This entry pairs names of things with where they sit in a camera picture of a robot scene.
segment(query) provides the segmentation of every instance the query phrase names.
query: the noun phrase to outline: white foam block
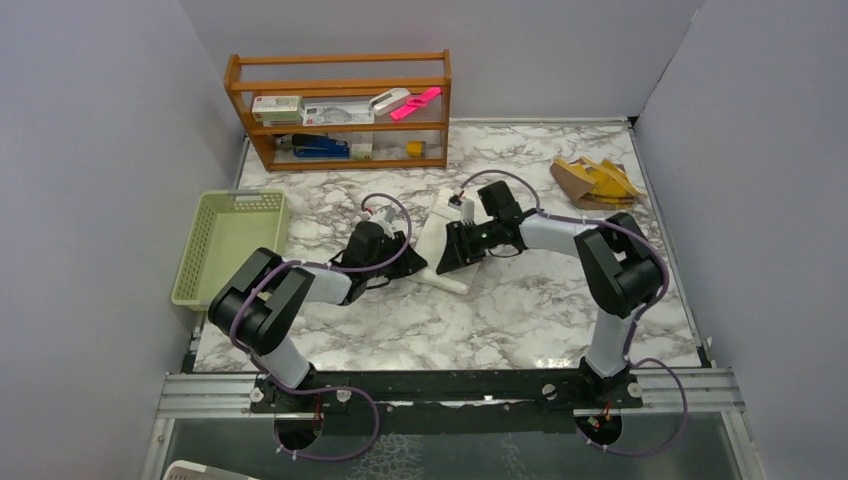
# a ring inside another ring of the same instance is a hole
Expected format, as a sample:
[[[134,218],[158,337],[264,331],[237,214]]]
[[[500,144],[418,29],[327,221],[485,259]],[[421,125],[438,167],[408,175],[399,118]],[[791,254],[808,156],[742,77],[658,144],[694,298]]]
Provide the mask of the white foam block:
[[[474,192],[466,191],[466,195],[469,195],[469,193],[473,194]],[[424,228],[421,229],[421,233],[418,235],[418,241],[414,245],[415,252],[421,255],[424,260],[427,260],[427,268],[419,270],[414,275],[406,277],[406,279],[465,295],[471,290],[474,277],[477,276],[477,269],[480,268],[479,263],[443,275],[436,274],[436,267],[439,266],[439,261],[442,259],[442,254],[447,244],[445,225],[457,221],[461,217],[458,210],[448,206],[448,200],[451,195],[453,195],[453,192],[450,189],[443,188],[439,190],[433,206],[430,207],[427,220],[424,222]],[[475,223],[482,223],[487,219],[488,217],[485,210],[483,210],[483,206],[479,201],[475,201]]]

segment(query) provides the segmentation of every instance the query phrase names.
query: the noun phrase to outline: blue stapler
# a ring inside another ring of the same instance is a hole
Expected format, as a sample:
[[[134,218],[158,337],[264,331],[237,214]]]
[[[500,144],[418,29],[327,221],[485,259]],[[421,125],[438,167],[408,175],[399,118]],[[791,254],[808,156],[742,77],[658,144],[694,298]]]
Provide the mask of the blue stapler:
[[[348,147],[347,142],[333,140],[323,135],[296,133],[292,135],[291,141],[295,157],[350,157],[350,147]]]

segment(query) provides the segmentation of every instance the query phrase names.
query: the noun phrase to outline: white object on shelf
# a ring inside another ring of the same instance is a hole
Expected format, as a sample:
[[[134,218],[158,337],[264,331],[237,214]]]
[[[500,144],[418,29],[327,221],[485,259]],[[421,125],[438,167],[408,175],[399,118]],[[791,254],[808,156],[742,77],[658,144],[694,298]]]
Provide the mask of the white object on shelf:
[[[406,99],[410,95],[409,90],[405,88],[393,88],[386,93],[377,95],[368,103],[371,105],[371,111],[374,112],[374,115],[379,117],[406,105]]]
[[[374,123],[368,102],[304,102],[303,125],[367,125]]]
[[[250,109],[254,120],[264,126],[300,123],[300,97],[297,95],[260,95]]]
[[[162,480],[259,480],[235,472],[177,460],[168,467]]]

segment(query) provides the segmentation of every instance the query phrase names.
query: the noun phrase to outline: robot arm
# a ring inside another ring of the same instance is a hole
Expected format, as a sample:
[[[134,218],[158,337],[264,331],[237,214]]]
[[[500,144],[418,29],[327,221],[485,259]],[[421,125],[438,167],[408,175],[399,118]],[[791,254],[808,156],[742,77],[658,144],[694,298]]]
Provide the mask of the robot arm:
[[[368,221],[359,222],[347,247],[331,260],[338,269],[377,265],[390,259],[405,243],[402,232],[392,232],[394,210],[383,208]],[[280,266],[283,259],[266,248],[253,252],[209,306],[208,318],[229,332],[237,312],[250,292]],[[385,282],[411,275],[427,262],[409,247],[400,258],[379,270],[342,273],[323,264],[304,264],[277,275],[263,293],[248,305],[236,332],[236,339],[254,354],[259,363],[283,385],[297,388],[312,369],[298,352],[288,333],[307,302],[348,305],[377,278]]]
[[[603,382],[622,372],[628,363],[628,339],[634,309],[650,301],[663,283],[662,271],[650,251],[640,242],[609,226],[590,226],[552,219],[536,210],[522,212],[505,182],[479,190],[486,213],[492,220],[476,225],[463,215],[447,228],[447,245],[437,273],[447,273],[477,263],[500,245],[511,245],[519,253],[542,249],[577,257],[583,266],[589,290],[598,310],[586,367]],[[454,197],[452,204],[472,211],[469,199]],[[643,237],[632,216],[618,213],[606,224],[627,229]]]

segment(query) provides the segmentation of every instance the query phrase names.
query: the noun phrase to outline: screw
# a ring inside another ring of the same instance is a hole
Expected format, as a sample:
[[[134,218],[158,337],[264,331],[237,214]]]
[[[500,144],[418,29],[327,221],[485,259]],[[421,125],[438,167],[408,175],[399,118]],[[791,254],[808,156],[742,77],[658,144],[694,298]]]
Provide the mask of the screw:
[[[629,393],[633,398],[639,398],[642,396],[642,386],[633,382],[627,386],[627,393]]]
[[[556,398],[556,387],[551,385],[550,383],[546,384],[542,387],[542,395],[548,400],[553,400]]]
[[[251,402],[259,403],[263,398],[265,398],[265,394],[262,393],[262,390],[259,387],[254,387],[253,390],[250,391]]]
[[[336,400],[338,400],[341,403],[345,403],[348,400],[350,400],[350,396],[351,396],[350,390],[337,390],[336,391]]]

